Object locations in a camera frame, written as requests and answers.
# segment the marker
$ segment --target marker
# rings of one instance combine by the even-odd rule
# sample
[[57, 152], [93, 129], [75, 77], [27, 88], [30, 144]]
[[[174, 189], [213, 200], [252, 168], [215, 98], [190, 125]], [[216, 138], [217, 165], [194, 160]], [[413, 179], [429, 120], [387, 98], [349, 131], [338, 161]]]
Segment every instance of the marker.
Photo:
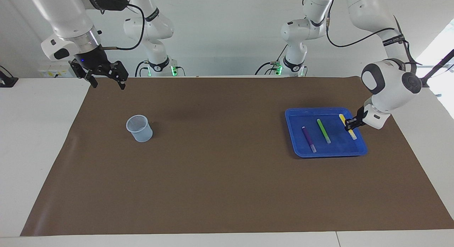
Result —
[[324, 127], [323, 124], [321, 123], [321, 120], [320, 120], [320, 119], [317, 119], [317, 123], [318, 123], [318, 126], [320, 127], [321, 132], [323, 133], [323, 136], [324, 136], [325, 139], [326, 139], [326, 142], [327, 142], [328, 144], [330, 144], [330, 143], [331, 143], [330, 137], [328, 136], [328, 133], [326, 132], [325, 127]]
[[317, 150], [315, 149], [315, 145], [314, 143], [312, 142], [312, 139], [311, 139], [311, 136], [309, 135], [309, 132], [308, 130], [306, 129], [306, 127], [303, 127], [303, 134], [304, 136], [306, 137], [306, 140], [308, 141], [308, 144], [310, 145], [311, 149], [312, 149], [312, 152], [313, 153], [316, 153]]
[[[345, 119], [344, 115], [343, 114], [339, 114], [339, 118], [341, 119], [342, 123], [344, 123], [344, 126], [347, 126], [345, 124], [346, 119]], [[356, 134], [353, 132], [353, 130], [350, 129], [348, 132], [350, 133], [350, 135], [353, 138], [353, 140], [358, 139], [358, 137], [356, 137]]]

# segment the white wall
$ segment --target white wall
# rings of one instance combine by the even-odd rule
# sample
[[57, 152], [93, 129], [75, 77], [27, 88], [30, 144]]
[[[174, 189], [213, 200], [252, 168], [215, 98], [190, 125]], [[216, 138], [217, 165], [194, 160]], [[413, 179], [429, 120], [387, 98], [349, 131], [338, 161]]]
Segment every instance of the white wall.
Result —
[[[284, 47], [280, 37], [282, 24], [303, 17], [301, 0], [156, 1], [176, 28], [174, 37], [164, 40], [167, 51], [188, 75], [254, 74], [262, 63], [275, 60]], [[451, 0], [387, 1], [411, 42], [415, 58], [454, 18]], [[0, 63], [20, 77], [36, 77], [37, 62], [46, 60], [39, 40], [50, 35], [50, 25], [31, 0], [0, 0], [0, 14]], [[104, 46], [134, 44], [123, 33], [124, 19], [134, 16], [130, 11], [106, 12], [103, 16], [99, 11], [89, 11], [89, 15], [103, 31]], [[330, 34], [332, 40], [345, 44], [368, 32], [353, 26], [345, 0], [337, 0], [331, 14]], [[344, 49], [333, 47], [326, 37], [306, 44], [309, 75], [357, 75], [365, 64], [386, 58], [378, 37]], [[111, 61], [122, 60], [130, 73], [139, 61], [146, 59], [142, 48], [109, 51], [108, 56]], [[24, 64], [18, 63], [18, 58], [27, 61], [28, 66], [22, 69]]]

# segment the green marker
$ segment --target green marker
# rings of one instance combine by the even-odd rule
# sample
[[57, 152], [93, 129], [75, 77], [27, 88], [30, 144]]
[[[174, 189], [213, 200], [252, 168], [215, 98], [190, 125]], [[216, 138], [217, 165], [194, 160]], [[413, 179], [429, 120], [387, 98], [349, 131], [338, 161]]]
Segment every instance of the green marker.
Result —
[[328, 133], [326, 132], [325, 127], [324, 127], [323, 124], [321, 123], [321, 120], [320, 120], [320, 119], [317, 119], [317, 123], [318, 123], [318, 126], [320, 127], [321, 132], [323, 133], [323, 136], [324, 136], [325, 139], [326, 139], [326, 142], [327, 142], [328, 144], [330, 144], [330, 143], [331, 143], [330, 137], [328, 136]]

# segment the yellow marker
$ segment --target yellow marker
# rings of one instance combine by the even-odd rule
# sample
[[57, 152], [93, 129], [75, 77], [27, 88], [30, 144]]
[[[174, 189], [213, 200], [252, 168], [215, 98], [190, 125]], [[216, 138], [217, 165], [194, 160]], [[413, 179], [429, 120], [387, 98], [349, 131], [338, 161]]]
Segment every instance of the yellow marker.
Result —
[[[339, 114], [339, 118], [341, 119], [342, 123], [344, 123], [344, 126], [346, 126], [344, 115], [343, 115], [343, 114]], [[356, 137], [356, 134], [353, 132], [353, 130], [350, 129], [348, 132], [350, 133], [351, 137], [352, 137], [354, 140], [358, 139], [358, 137]]]

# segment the translucent plastic cup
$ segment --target translucent plastic cup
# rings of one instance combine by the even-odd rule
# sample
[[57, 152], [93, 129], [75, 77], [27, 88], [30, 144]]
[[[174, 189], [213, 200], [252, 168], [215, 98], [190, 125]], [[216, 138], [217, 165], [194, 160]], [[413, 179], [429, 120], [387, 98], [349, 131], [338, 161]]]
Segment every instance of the translucent plastic cup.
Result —
[[138, 142], [146, 142], [153, 136], [148, 119], [143, 115], [132, 116], [126, 122], [126, 129], [133, 134], [134, 139]]

